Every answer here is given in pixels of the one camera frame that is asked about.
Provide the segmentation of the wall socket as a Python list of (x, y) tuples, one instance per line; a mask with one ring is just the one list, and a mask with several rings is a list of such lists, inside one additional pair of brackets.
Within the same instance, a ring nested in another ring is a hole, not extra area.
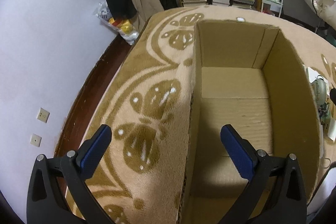
[(42, 137), (36, 134), (32, 134), (30, 137), (30, 144), (34, 145), (35, 147), (40, 147), (42, 141)]
[(49, 116), (50, 116), (50, 112), (48, 112), (47, 110), (41, 107), (37, 115), (37, 120), (47, 123)]

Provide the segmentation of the plastic bag with toys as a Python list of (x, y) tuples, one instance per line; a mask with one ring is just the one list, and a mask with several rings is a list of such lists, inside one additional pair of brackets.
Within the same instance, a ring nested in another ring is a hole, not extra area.
[(130, 46), (137, 40), (139, 33), (129, 19), (115, 19), (106, 2), (100, 2), (94, 11), (100, 22), (117, 32)]

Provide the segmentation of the upper wall socket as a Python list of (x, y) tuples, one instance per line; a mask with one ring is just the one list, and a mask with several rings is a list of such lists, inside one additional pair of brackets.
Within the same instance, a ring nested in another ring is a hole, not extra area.
[(37, 115), (37, 120), (47, 123), (49, 116), (50, 116), (50, 112), (48, 112), (47, 110), (41, 107)]

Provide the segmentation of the beige brown patterned blanket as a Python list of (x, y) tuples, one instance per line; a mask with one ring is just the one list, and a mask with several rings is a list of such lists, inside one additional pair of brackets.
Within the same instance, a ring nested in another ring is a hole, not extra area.
[[(242, 22), (258, 14), (263, 13), (209, 5), (171, 9), (149, 19), (84, 135), (90, 138), (102, 124), (112, 130), (110, 146), (87, 185), (113, 221), (180, 223), (191, 143), (195, 25), (205, 19)], [(311, 68), (333, 87), (335, 47), (321, 39), (326, 43), (323, 66)], [(321, 183), (327, 159), (335, 160), (335, 147), (323, 136), (320, 121), (319, 129), (320, 169), (308, 200)]]

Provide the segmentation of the lower wall socket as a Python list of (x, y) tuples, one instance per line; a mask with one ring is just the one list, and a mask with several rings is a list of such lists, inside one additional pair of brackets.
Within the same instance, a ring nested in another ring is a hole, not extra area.
[(40, 147), (42, 141), (42, 137), (36, 134), (32, 134), (30, 137), (30, 144), (34, 145), (35, 147)]

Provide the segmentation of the cardboard box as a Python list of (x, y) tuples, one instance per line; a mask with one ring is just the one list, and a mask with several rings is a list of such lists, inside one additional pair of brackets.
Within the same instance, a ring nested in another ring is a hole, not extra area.
[(325, 44), (305, 28), (264, 14), (195, 25), (180, 223), (216, 223), (247, 185), (220, 140), (225, 124), (269, 155), (295, 154), (306, 196), (312, 196), (321, 134), (306, 67), (322, 68)]

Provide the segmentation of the bunch of keys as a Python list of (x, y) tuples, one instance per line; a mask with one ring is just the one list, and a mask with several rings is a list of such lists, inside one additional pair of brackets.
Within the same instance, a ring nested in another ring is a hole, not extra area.
[(326, 126), (327, 124), (330, 123), (330, 120), (331, 120), (330, 103), (327, 100), (328, 85), (325, 79), (321, 75), (317, 76), (313, 84), (314, 84), (314, 91), (315, 91), (315, 102), (317, 104), (319, 118), (320, 118), (321, 124), (323, 126)]

